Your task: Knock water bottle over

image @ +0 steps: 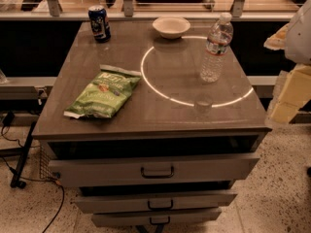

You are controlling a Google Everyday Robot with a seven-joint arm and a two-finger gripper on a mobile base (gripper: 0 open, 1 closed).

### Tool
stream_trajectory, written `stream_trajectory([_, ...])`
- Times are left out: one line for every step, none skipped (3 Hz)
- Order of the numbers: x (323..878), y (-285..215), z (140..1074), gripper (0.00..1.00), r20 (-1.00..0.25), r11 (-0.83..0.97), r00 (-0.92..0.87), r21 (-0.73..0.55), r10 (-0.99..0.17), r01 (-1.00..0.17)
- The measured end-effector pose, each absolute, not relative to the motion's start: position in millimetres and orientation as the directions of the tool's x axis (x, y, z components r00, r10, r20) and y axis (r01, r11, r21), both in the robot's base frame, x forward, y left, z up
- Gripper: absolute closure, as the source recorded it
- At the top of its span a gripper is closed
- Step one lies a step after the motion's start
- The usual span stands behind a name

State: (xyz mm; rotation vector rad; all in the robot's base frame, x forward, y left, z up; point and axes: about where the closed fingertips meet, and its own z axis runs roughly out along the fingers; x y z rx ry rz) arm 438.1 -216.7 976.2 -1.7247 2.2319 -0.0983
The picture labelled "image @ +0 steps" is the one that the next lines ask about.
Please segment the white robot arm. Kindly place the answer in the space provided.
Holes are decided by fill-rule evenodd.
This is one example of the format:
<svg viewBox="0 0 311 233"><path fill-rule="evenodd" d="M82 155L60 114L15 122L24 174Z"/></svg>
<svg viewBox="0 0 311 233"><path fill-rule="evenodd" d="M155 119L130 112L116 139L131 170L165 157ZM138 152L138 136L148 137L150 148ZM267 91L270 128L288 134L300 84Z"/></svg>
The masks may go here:
<svg viewBox="0 0 311 233"><path fill-rule="evenodd" d="M289 72L281 72L274 86L268 118L289 123L298 110L311 100L311 0L307 0L289 23L267 38L263 46L283 50L295 63Z"/></svg>

